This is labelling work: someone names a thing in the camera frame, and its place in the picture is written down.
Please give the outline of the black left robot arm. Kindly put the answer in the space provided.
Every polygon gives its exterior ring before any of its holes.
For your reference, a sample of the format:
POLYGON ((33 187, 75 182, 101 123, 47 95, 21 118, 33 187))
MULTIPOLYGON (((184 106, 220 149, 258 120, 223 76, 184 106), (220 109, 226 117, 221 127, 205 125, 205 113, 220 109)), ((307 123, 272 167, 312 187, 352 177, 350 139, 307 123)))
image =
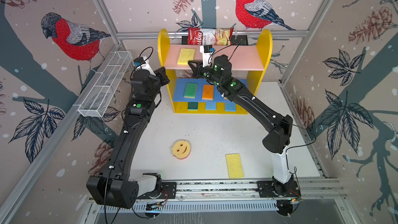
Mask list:
POLYGON ((122 114, 123 128, 119 138, 99 175, 90 176, 87 181, 87 189, 97 204, 131 208, 142 195, 154 198, 161 195, 160 174, 144 173, 130 180, 130 171, 141 136, 158 106, 155 99, 161 95, 161 87, 169 82, 164 67, 154 73, 146 69, 133 73, 133 90, 122 114))

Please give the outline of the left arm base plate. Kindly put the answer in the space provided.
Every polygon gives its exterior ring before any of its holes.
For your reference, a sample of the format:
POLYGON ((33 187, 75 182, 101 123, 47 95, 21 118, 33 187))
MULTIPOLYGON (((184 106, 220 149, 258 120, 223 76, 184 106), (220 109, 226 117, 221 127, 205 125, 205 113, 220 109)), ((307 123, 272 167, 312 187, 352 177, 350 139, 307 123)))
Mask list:
POLYGON ((149 192, 138 197, 140 200, 166 200, 175 199, 177 191, 177 183, 172 182, 162 182, 161 189, 159 192, 149 192))

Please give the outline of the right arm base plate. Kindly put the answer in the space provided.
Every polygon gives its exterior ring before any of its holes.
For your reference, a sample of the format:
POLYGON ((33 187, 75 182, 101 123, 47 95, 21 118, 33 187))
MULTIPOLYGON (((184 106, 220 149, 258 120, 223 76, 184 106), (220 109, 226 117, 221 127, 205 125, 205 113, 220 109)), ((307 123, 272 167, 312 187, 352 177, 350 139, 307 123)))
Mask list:
POLYGON ((258 181, 257 188, 260 198, 299 198, 301 192, 296 181, 286 184, 273 181, 258 181))

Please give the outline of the yellow sponge front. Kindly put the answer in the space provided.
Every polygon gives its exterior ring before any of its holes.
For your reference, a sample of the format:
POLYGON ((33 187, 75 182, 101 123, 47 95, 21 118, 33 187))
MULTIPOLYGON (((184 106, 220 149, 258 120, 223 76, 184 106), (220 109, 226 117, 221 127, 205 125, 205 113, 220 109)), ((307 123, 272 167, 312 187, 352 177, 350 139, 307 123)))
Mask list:
POLYGON ((229 178, 231 179, 243 178, 244 171, 241 164, 240 155, 238 153, 227 154, 226 160, 227 160, 229 178))

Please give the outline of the yellow smiley face sponge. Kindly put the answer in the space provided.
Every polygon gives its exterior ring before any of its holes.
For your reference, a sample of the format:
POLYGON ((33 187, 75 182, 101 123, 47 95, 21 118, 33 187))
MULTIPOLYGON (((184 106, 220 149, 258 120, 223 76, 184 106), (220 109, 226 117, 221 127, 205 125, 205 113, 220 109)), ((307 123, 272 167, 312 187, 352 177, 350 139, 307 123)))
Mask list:
POLYGON ((186 140, 179 140, 172 147, 172 155, 180 160, 187 158, 190 152, 191 146, 186 140))

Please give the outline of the dark green scrub sponge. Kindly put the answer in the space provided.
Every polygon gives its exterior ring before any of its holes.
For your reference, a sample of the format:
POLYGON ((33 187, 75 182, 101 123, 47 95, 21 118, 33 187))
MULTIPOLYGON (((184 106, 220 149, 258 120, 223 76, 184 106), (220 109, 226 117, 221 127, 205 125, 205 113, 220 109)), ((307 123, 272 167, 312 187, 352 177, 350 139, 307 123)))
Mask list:
POLYGON ((188 103, 188 110, 189 111, 197 111, 199 109, 199 103, 198 102, 189 102, 188 103))

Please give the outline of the light blue sponge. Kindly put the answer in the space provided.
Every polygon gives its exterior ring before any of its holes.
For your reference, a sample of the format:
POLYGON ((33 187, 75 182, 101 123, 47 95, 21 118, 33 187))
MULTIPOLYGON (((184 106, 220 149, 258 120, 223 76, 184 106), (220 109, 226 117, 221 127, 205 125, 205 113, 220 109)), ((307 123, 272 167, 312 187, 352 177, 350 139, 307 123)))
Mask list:
POLYGON ((206 102, 205 110, 206 111, 216 111, 217 110, 217 103, 216 102, 206 102))
POLYGON ((224 105, 224 110, 226 112, 236 112, 237 111, 236 104, 234 102, 226 102, 224 105))

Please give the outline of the orange sponge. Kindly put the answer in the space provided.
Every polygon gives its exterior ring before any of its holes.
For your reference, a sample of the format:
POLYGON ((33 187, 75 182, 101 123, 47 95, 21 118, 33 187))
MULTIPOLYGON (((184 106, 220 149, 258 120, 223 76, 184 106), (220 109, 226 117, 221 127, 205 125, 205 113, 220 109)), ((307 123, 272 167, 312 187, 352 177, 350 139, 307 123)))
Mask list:
POLYGON ((214 86, 213 85, 204 85, 202 99, 207 101, 212 101, 214 99, 214 86))

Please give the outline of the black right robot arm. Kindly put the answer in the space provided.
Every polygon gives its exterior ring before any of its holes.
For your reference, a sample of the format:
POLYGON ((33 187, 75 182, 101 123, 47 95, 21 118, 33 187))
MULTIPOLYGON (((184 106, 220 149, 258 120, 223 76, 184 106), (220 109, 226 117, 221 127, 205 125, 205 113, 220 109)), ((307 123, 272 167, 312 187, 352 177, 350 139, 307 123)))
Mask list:
POLYGON ((205 79, 208 83, 214 84, 221 96, 241 106, 268 132, 262 143, 272 153, 272 192, 280 197, 286 196, 295 187, 286 156, 292 133, 292 117, 282 116, 269 108, 255 97, 243 82, 234 78, 232 64, 226 55, 216 57, 212 66, 204 66, 202 61, 189 61, 188 64, 194 78, 205 79))

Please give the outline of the light green scrub sponge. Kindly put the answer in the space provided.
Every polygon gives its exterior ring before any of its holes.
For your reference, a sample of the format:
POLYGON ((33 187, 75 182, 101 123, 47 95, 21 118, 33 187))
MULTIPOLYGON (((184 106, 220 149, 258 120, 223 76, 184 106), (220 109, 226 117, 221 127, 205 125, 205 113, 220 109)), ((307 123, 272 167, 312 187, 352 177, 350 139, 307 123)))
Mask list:
POLYGON ((198 84, 197 83, 187 83, 185 90, 184 90, 184 98, 187 99, 194 99, 196 98, 196 93, 198 89, 198 84))

